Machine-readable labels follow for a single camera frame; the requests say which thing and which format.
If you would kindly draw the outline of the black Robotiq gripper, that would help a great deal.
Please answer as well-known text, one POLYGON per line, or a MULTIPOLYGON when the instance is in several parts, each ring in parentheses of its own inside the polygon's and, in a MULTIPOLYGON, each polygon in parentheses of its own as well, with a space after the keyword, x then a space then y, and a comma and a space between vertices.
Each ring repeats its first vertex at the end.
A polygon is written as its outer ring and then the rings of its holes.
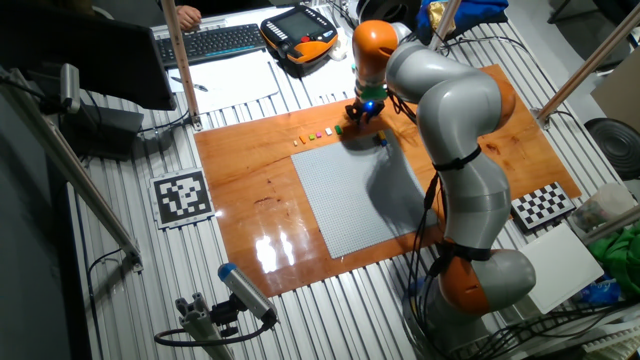
POLYGON ((356 98, 353 104, 345 107, 345 112, 355 124, 359 125, 362 119, 362 123, 368 125, 371 118, 378 116, 384 107, 385 103, 380 100, 362 101, 356 98))

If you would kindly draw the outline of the person hand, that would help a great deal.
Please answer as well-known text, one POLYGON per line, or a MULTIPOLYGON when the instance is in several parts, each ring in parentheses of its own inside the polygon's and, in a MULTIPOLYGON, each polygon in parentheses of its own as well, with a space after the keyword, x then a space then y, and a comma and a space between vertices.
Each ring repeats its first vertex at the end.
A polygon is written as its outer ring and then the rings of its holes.
POLYGON ((176 14, 181 30, 185 32, 198 28, 202 20, 201 12, 188 5, 177 6, 176 14))

